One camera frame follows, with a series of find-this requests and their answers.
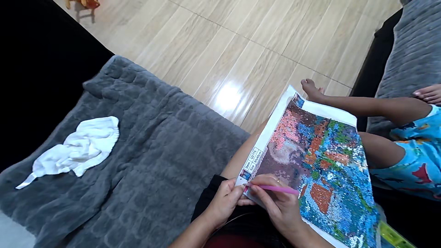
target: child's hand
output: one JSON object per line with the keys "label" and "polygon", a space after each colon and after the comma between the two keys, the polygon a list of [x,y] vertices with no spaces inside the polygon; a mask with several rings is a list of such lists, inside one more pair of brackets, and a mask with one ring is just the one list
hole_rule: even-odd
{"label": "child's hand", "polygon": [[239,185],[234,187],[235,184],[236,179],[223,181],[210,205],[203,213],[205,219],[211,222],[216,229],[227,222],[228,217],[233,213],[236,205],[245,206],[255,204],[242,195],[245,186]]}
{"label": "child's hand", "polygon": [[271,185],[288,187],[273,174],[256,176],[251,183],[251,189],[260,198],[268,211],[269,217],[279,232],[288,238],[299,228],[304,228],[304,222],[300,216],[299,201],[296,195],[273,191],[271,198],[268,193],[258,185]]}

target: blue shorts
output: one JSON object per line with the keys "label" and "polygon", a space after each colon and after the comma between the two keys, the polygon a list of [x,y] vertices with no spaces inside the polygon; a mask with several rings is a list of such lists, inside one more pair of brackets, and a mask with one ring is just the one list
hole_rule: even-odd
{"label": "blue shorts", "polygon": [[396,165],[370,173],[392,188],[441,201],[441,107],[390,132],[406,154]]}

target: child's foot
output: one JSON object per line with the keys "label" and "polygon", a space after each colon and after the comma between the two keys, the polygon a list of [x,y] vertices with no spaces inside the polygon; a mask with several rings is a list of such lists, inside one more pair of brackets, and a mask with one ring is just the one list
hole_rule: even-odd
{"label": "child's foot", "polygon": [[311,79],[302,79],[302,81],[300,81],[300,83],[302,84],[302,88],[303,90],[306,92],[306,94],[308,94],[308,100],[309,101],[313,101],[316,103],[322,103],[322,100],[324,98],[324,94],[323,94],[323,88],[316,88],[314,81],[312,81]]}
{"label": "child's foot", "polygon": [[413,94],[429,104],[441,106],[441,84],[434,84],[426,88],[419,89]]}

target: woman's left hand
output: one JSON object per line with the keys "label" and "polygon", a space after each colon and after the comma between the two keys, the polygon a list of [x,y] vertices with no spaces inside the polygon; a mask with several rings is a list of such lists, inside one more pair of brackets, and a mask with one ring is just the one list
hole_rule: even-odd
{"label": "woman's left hand", "polygon": [[236,184],[236,179],[223,181],[211,201],[210,205],[202,213],[207,221],[212,222],[214,228],[218,229],[223,226],[228,217],[233,213],[236,205],[255,205],[255,203],[243,195],[244,185]]}

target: pink drill pen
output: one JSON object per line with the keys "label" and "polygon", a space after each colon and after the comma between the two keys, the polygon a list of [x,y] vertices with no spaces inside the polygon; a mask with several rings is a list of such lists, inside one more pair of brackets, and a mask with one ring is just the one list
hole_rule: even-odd
{"label": "pink drill pen", "polygon": [[[247,183],[245,184],[246,186],[251,186],[253,184],[251,183]],[[299,195],[299,191],[292,189],[292,188],[285,188],[285,187],[278,187],[278,186],[271,186],[271,185],[258,185],[259,187],[263,188],[263,189],[267,189],[267,190],[271,190],[271,191],[277,191],[277,192],[283,192],[283,193],[288,193],[288,194],[293,194],[293,195]]]}

